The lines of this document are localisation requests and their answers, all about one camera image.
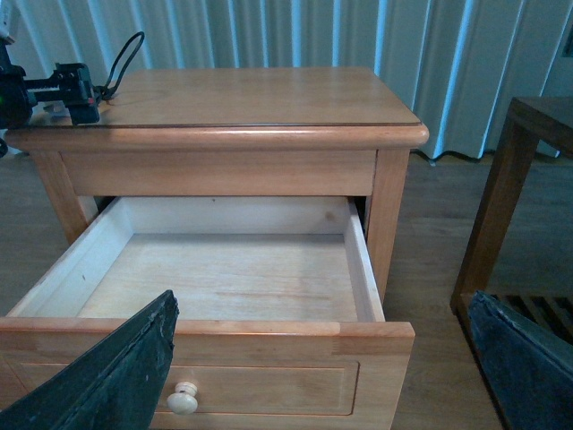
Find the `wood grain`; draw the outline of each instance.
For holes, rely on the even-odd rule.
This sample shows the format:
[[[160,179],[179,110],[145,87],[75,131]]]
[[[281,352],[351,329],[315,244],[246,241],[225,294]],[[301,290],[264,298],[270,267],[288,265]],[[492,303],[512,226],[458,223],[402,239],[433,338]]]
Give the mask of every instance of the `wood grain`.
[[[96,218],[8,316],[71,316],[80,312],[133,234],[124,211],[108,212]]]
[[[573,157],[573,97],[515,98],[508,115],[556,150]]]
[[[408,157],[408,150],[379,150],[376,159],[366,243],[382,303],[406,181]]]
[[[124,197],[133,233],[339,235],[357,218],[346,197]]]
[[[180,320],[357,318],[342,235],[135,235],[78,316],[128,318],[167,288]]]
[[[348,415],[358,377],[356,362],[268,362],[265,366],[174,365],[158,402],[169,412],[167,397],[179,382],[197,385],[196,414]],[[31,391],[66,364],[18,363],[13,366]]]
[[[100,339],[105,334],[100,330],[119,321],[59,319],[54,324],[54,319],[2,318],[0,355],[16,364],[66,363]],[[354,362],[361,370],[348,416],[205,413],[178,417],[159,412],[152,425],[159,428],[389,428],[414,338],[408,323],[395,322],[177,325],[173,366],[267,367],[266,363],[275,366],[278,361],[298,361],[314,362],[309,369],[323,369]],[[313,392],[316,387],[307,389]]]
[[[21,379],[9,366],[6,360],[0,356],[0,410],[10,406],[14,400],[28,394],[29,389],[25,387]]]
[[[140,70],[90,127],[173,125],[419,125],[366,67]],[[70,126],[36,116],[37,126]]]
[[[417,148],[428,140],[425,125],[243,125],[150,128],[27,128],[8,131],[23,151],[364,151]]]
[[[389,321],[411,322],[416,338],[393,430],[502,429],[458,320],[449,309],[490,159],[486,156],[480,163],[470,163],[447,156],[432,167],[417,155],[410,157],[384,313]],[[491,288],[507,290],[506,284],[513,280],[532,292],[535,285],[538,293],[548,289],[558,293],[565,288],[566,294],[573,294],[568,282],[573,276],[573,225],[568,218],[573,211],[573,188],[569,186],[573,169],[564,163],[562,159],[534,162],[492,274]],[[2,297],[20,298],[61,255],[65,240],[30,157],[6,156],[0,159],[0,171],[4,193],[0,250],[6,261],[0,268],[0,292]],[[452,198],[452,190],[464,192]],[[8,305],[6,298],[4,308]],[[2,338],[2,342],[11,345],[25,328],[22,318],[10,320],[13,340]],[[29,326],[43,330],[38,344],[63,325],[58,319],[50,324],[42,321]],[[111,331],[120,323],[75,321],[64,326],[70,330],[74,323],[85,324],[81,330],[82,339],[88,341],[83,344],[86,349],[101,339],[98,331]],[[317,333],[337,332],[331,323],[315,324]],[[281,323],[266,332],[288,335],[304,329],[301,323],[296,328],[288,325],[291,331]],[[224,327],[219,325],[219,331],[230,331],[227,327],[227,322]],[[242,329],[255,332],[257,327],[260,329],[244,322]],[[202,329],[209,332],[210,327]],[[10,390],[11,399],[15,393]]]
[[[93,198],[76,195],[58,152],[39,151],[30,155],[36,163],[56,215],[64,227],[65,236],[71,243],[96,217],[96,203]]]
[[[78,195],[367,195],[375,152],[64,153]]]

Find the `wooden floor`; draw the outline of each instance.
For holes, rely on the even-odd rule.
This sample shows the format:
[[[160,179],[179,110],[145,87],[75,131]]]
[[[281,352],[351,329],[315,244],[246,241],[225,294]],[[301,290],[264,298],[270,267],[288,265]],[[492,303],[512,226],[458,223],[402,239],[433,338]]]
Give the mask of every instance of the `wooden floor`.
[[[416,341],[393,429],[501,429],[449,296],[466,250],[489,163],[413,155],[384,304]],[[491,286],[567,290],[573,279],[573,167],[532,167]],[[0,314],[66,249],[30,158],[0,159]]]

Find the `white knob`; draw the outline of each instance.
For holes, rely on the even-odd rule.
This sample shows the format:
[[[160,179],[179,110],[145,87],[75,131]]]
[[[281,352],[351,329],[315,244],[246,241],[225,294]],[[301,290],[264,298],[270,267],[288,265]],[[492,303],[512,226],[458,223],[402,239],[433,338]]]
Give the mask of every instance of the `white knob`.
[[[175,392],[167,397],[167,406],[174,414],[191,415],[197,410],[197,387],[194,383],[178,383]]]

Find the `white curtain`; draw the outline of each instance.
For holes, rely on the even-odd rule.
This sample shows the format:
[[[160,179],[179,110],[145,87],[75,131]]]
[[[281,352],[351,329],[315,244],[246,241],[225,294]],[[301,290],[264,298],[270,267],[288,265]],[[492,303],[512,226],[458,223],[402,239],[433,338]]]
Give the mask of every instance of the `white curtain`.
[[[30,78],[83,62],[102,84],[138,30],[132,71],[369,67],[426,123],[431,159],[495,149],[514,96],[573,95],[573,0],[7,1],[20,14],[9,52]]]

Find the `drawer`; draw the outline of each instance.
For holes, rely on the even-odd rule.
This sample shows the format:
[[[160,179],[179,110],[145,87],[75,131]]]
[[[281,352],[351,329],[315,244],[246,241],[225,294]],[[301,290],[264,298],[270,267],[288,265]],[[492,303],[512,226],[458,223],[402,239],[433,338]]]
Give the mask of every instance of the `drawer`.
[[[389,428],[414,333],[384,322],[338,197],[116,199],[0,319],[2,407],[165,289],[180,315],[156,428]],[[198,388],[190,416],[167,408]]]

